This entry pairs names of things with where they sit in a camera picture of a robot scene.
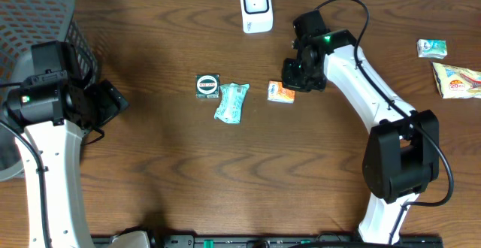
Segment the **orange snack packet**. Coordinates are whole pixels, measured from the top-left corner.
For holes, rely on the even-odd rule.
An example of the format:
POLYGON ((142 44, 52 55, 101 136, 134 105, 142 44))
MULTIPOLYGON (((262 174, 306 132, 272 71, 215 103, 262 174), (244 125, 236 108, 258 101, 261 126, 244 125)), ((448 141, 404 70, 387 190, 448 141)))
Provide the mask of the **orange snack packet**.
POLYGON ((267 100, 293 104, 295 101, 295 91, 283 87, 279 81, 270 80, 268 83, 268 97, 267 100))

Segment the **green snack packet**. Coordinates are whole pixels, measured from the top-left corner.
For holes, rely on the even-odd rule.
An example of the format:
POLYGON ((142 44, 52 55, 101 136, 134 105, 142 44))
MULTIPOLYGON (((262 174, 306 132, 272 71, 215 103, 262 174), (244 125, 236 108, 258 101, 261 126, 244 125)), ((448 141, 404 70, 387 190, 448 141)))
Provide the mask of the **green snack packet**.
POLYGON ((244 99, 249 88, 249 84, 230 83, 221 85, 222 98, 214 118, 227 124, 239 124, 244 99))

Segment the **round white red lid cup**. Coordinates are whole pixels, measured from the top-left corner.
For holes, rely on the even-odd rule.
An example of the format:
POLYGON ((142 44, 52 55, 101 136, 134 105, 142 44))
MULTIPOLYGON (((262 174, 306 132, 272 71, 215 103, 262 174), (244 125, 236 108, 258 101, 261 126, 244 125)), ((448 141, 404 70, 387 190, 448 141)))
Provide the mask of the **round white red lid cup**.
POLYGON ((195 89, 197 98, 219 97, 219 75, 199 74, 195 77, 195 89))

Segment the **small teal white packet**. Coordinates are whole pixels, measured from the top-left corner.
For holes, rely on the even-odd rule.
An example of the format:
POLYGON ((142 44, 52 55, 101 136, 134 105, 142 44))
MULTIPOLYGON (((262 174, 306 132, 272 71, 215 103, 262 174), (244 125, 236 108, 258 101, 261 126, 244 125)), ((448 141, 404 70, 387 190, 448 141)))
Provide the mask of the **small teal white packet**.
POLYGON ((444 40, 419 39, 416 47, 420 58, 444 59, 448 54, 444 40))

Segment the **white blue snack bag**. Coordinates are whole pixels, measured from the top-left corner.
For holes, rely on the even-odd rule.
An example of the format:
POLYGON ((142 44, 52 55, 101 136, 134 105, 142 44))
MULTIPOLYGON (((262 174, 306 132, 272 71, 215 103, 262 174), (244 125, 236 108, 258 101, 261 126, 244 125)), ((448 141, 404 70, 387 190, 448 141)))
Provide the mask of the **white blue snack bag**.
POLYGON ((441 63, 432 63, 434 80, 440 96, 480 98, 480 72, 441 63))

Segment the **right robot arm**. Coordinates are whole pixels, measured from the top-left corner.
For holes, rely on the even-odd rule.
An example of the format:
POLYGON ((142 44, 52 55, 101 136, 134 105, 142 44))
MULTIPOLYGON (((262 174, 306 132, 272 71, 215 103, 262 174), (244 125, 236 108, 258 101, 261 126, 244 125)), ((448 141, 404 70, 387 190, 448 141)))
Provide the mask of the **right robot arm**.
POLYGON ((439 176, 437 117, 395 94, 347 30, 298 30, 292 45, 297 56, 283 64, 283 86, 310 92, 333 83, 368 131, 362 173, 371 195, 359 236, 368 243, 399 242, 407 211, 439 176))

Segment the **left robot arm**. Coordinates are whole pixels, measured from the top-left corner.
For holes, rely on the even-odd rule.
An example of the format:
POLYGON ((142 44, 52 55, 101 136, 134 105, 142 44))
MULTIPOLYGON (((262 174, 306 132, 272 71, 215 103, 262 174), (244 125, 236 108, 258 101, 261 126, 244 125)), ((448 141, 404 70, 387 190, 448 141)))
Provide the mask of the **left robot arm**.
MULTIPOLYGON (((29 211, 29 247, 97 247, 86 222, 80 183, 80 152, 83 137, 100 128, 128 107, 122 94, 108 80, 91 85, 85 96, 92 96, 100 113, 110 113, 100 124, 81 128, 62 117, 60 124, 44 117, 27 119, 15 135, 26 178, 29 211)), ((134 230, 110 239, 106 247, 151 247, 146 231, 134 230)))

